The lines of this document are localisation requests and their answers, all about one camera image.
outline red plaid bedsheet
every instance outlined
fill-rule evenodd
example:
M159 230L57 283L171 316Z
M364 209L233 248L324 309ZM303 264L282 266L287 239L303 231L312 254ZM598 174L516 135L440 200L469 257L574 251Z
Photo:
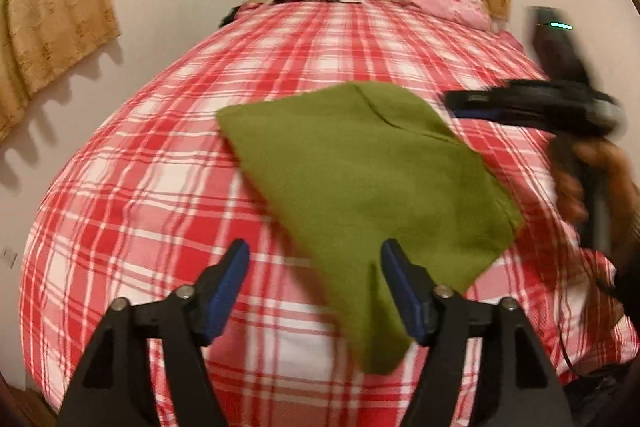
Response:
M252 6L143 87L98 129L47 192L26 246L20 317L26 366L58 407L101 315L116 296L164 298L218 261L235 237L251 247L248 277L207 370L230 425L389 427L402 418L425 350L389 376L364 375L322 299L311 261L245 182L215 113L348 80L407 87L482 153L526 219L514 245L469 289L515 297L558 373L568 378L558 323L584 371L631 359L638 340L559 220L543 133L451 121L443 90L536 78L524 55L491 34L386 0ZM151 368L163 425L175 418L160 348ZM455 425L466 425L478 372L470 342Z

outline person's arm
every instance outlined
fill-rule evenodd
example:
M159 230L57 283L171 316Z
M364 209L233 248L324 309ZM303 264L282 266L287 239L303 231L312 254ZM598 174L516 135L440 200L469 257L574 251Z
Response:
M609 177L609 260L616 268L615 293L625 314L640 331L640 193L633 181L631 164L622 149L606 140L578 142L574 153L588 165L603 169ZM551 160L558 212L562 219L576 225L588 216L582 203L582 187Z

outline green led light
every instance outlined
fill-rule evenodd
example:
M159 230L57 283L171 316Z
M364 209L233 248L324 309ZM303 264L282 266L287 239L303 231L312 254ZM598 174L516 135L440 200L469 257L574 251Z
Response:
M551 25L554 28L562 28L563 30L573 30L573 26L569 26L568 24L562 24L561 22L552 22Z

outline blue gripper pad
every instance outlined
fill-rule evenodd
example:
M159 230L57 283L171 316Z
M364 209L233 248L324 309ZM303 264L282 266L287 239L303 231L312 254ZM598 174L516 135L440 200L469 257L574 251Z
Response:
M437 328L431 277L422 266L411 264L395 239L381 249L382 273L409 336L427 346Z
M215 268L223 273L209 301L203 303L206 306L203 333L209 344L222 335L231 309L238 298L240 286L249 268L249 245L242 239L234 240Z
M454 109L451 113L456 118L497 121L502 112L498 109Z

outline pink pillow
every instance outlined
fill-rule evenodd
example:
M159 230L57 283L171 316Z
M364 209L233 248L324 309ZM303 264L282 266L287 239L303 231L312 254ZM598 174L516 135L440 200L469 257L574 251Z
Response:
M484 11L481 0L402 0L417 6L427 15L457 22L469 28L488 31L491 18Z

